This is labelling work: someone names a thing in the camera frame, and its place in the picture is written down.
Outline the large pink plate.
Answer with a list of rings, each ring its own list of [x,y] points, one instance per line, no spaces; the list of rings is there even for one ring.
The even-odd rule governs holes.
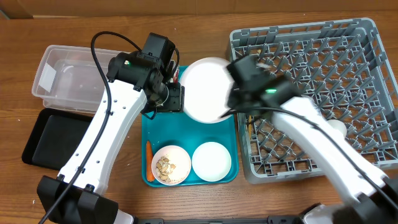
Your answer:
[[[200,123],[219,123],[228,116],[227,101],[233,79],[226,67],[229,61],[207,57],[188,66],[180,78],[185,87],[184,112]]]

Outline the bowl with food scraps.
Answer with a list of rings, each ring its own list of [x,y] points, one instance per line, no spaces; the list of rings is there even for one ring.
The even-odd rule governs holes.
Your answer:
[[[165,146],[159,149],[152,158],[151,171],[162,185],[181,184],[190,174],[192,168],[188,152],[180,146]]]

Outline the white cup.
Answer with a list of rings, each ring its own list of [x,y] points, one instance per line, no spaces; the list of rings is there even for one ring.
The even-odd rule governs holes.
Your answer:
[[[337,119],[330,119],[328,120],[328,124],[333,127],[334,129],[338,130],[342,137],[345,138],[347,135],[347,128],[345,124],[342,121],[339,121]]]

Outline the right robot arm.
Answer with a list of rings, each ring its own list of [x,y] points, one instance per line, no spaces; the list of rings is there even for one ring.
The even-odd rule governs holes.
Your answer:
[[[228,114],[270,119],[301,147],[340,195],[342,205],[308,208],[300,223],[397,223],[397,180],[361,156],[285,76],[271,78],[252,55],[231,62]]]

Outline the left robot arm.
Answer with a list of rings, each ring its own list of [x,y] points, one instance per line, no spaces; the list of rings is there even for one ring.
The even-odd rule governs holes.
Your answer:
[[[40,222],[136,223],[104,196],[109,177],[130,127],[139,114],[154,119],[158,113],[183,111],[184,87],[171,83],[179,55],[167,37],[151,32],[143,48],[121,52],[104,72],[90,43],[93,61],[104,83],[101,103],[83,139],[56,178],[43,176],[37,194],[45,210]]]

